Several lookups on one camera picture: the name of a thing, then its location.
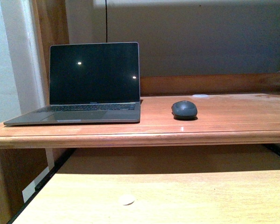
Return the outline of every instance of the desk leg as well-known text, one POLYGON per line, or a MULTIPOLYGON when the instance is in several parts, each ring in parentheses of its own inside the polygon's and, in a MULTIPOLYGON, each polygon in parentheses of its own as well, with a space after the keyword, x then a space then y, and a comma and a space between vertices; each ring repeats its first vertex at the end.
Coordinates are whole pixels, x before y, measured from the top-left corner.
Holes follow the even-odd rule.
POLYGON ((47 166, 44 149, 0 149, 0 224, 23 206, 22 191, 47 166))

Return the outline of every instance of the gray mouse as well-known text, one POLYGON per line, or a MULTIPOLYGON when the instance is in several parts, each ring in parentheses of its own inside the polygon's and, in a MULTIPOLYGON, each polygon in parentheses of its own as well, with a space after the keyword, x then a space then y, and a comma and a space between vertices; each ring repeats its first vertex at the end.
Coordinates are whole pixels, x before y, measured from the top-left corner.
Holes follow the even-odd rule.
POLYGON ((184 100, 176 102, 171 107, 174 119, 176 120, 195 120, 197 119, 196 105, 184 100))

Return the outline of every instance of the laptop keyboard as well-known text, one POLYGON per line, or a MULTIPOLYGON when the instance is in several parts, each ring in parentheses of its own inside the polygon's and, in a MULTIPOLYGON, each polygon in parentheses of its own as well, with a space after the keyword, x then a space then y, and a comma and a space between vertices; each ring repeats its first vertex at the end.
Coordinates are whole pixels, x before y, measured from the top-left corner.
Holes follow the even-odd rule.
POLYGON ((38 112, 134 110, 135 104, 89 104, 50 106, 38 112))

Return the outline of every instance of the laptop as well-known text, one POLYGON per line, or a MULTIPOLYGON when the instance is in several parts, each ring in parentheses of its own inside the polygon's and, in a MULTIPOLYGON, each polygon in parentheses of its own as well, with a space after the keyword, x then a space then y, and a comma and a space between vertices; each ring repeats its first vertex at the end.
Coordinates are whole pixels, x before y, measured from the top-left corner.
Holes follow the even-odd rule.
POLYGON ((49 105, 7 126, 140 122, 137 42, 53 45, 49 105))

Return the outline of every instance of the laptop trackpad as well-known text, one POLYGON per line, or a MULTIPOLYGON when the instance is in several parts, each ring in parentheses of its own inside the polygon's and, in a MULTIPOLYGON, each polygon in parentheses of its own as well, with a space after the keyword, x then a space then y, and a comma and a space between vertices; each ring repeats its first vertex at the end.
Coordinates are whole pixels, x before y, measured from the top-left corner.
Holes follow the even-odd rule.
POLYGON ((105 115, 106 111, 71 111, 71 112, 54 112, 51 116, 43 121, 81 121, 81 120, 99 120, 105 115))

